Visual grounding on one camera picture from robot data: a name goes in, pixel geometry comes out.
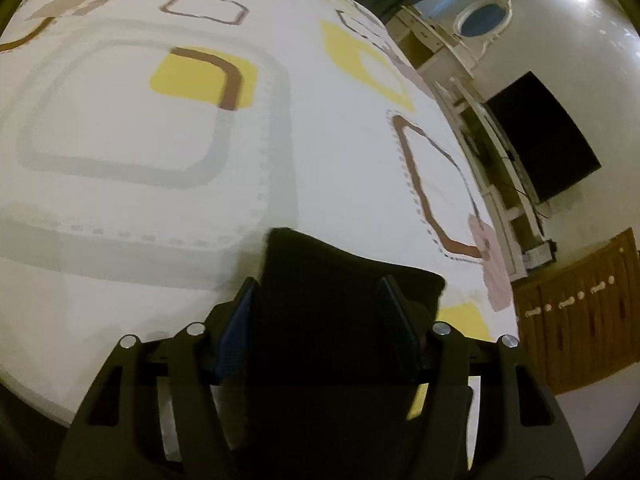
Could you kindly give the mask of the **white tv console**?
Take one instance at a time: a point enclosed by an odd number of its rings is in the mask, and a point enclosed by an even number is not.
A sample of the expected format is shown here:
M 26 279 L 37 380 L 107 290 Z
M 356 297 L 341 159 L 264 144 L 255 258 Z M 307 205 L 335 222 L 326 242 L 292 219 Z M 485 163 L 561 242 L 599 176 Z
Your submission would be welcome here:
M 450 122 L 472 169 L 488 209 L 512 282 L 524 280 L 536 266 L 526 252 L 542 246 L 544 215 L 534 192 L 490 110 L 474 98 L 463 82 L 431 84 L 436 102 Z

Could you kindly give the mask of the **black flat screen television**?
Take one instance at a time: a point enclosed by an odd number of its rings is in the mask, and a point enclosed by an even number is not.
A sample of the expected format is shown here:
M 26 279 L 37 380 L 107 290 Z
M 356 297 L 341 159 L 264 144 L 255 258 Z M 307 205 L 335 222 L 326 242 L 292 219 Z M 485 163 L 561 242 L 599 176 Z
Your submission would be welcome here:
M 535 74 L 513 81 L 486 106 L 541 202 L 601 168 L 573 118 Z

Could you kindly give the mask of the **brown wooden cabinet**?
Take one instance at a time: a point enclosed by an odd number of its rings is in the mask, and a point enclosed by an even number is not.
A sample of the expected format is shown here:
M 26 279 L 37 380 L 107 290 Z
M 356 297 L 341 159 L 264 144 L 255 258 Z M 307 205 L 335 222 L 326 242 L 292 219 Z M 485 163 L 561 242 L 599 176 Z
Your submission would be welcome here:
M 632 229 L 569 266 L 513 286 L 525 349 L 553 393 L 639 361 L 639 252 Z

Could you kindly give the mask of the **white vanity dresser with mirror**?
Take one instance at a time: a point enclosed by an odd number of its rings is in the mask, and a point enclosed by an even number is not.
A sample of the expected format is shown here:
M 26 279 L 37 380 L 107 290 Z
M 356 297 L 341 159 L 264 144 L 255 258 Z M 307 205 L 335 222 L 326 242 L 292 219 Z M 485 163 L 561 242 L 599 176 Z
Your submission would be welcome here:
M 481 27 L 478 34 L 472 32 L 472 18 L 486 10 L 497 10 L 497 23 Z M 509 27 L 512 18 L 511 0 L 475 1 L 448 20 L 435 20 L 415 6 L 402 6 L 386 23 L 386 29 L 427 82 L 472 80 L 487 50 Z

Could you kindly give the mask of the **patterned white bed quilt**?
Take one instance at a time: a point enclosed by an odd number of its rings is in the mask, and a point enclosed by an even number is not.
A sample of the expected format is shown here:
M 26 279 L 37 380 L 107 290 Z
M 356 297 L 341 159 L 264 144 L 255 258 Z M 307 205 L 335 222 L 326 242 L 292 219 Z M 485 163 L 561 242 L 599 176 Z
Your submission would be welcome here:
M 516 330 L 433 92 L 354 0 L 18 0 L 1 36 L 1 379 L 60 424 L 117 339 L 226 300 L 286 226 Z

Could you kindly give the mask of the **black pants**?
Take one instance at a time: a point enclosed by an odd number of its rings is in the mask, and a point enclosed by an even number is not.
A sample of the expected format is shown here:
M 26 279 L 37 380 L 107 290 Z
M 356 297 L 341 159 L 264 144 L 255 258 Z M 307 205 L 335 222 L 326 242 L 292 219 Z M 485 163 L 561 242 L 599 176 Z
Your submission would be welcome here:
M 256 297 L 224 335 L 218 374 L 238 392 L 235 479 L 401 479 L 418 349 L 391 278 L 420 316 L 444 279 L 270 231 Z

